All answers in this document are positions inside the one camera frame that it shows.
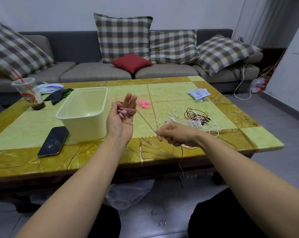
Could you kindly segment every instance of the person's left hand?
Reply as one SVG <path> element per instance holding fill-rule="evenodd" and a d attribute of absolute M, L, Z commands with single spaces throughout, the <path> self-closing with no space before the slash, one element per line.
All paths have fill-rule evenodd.
<path fill-rule="evenodd" d="M 136 108 L 137 96 L 128 93 L 124 99 L 123 104 L 114 102 L 107 118 L 107 137 L 120 139 L 127 145 L 133 135 L 133 116 L 117 114 L 117 109 Z"/>

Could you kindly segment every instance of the forearm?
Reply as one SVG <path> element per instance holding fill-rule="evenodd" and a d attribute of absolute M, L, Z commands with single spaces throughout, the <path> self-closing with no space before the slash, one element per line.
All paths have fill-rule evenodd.
<path fill-rule="evenodd" d="M 264 232 L 270 236 L 299 237 L 299 190 L 218 138 L 201 132 L 196 140 Z"/>
<path fill-rule="evenodd" d="M 106 138 L 84 167 L 29 219 L 17 237 L 88 236 L 125 148 L 122 142 Z"/>

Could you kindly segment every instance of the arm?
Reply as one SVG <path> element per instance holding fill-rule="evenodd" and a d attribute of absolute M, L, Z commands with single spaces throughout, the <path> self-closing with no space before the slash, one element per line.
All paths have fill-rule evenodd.
<path fill-rule="evenodd" d="M 299 237 L 299 190 L 218 138 L 178 123 L 156 131 L 162 141 L 203 149 L 252 220 L 271 237 Z"/>
<path fill-rule="evenodd" d="M 123 104 L 112 103 L 107 137 L 96 153 L 42 205 L 16 237 L 88 236 L 133 134 L 133 117 L 119 116 L 117 108 L 135 108 L 136 99 L 128 94 Z"/>

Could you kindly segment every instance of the red pillow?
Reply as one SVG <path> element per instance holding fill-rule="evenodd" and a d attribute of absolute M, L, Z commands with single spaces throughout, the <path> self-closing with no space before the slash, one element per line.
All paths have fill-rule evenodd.
<path fill-rule="evenodd" d="M 134 53 L 129 53 L 125 55 L 124 57 L 120 57 L 118 59 L 115 59 L 111 62 L 114 66 L 117 68 L 123 69 L 131 74 L 136 73 L 138 70 L 152 66 L 153 64 L 142 58 L 137 56 Z"/>

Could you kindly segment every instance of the plastic cup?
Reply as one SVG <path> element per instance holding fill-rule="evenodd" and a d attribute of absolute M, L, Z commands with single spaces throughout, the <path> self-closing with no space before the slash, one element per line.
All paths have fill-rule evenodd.
<path fill-rule="evenodd" d="M 37 87 L 36 80 L 34 78 L 23 78 L 23 81 L 17 79 L 11 84 L 18 92 L 20 92 L 23 98 L 31 105 L 33 110 L 40 110 L 44 108 L 46 105 Z"/>

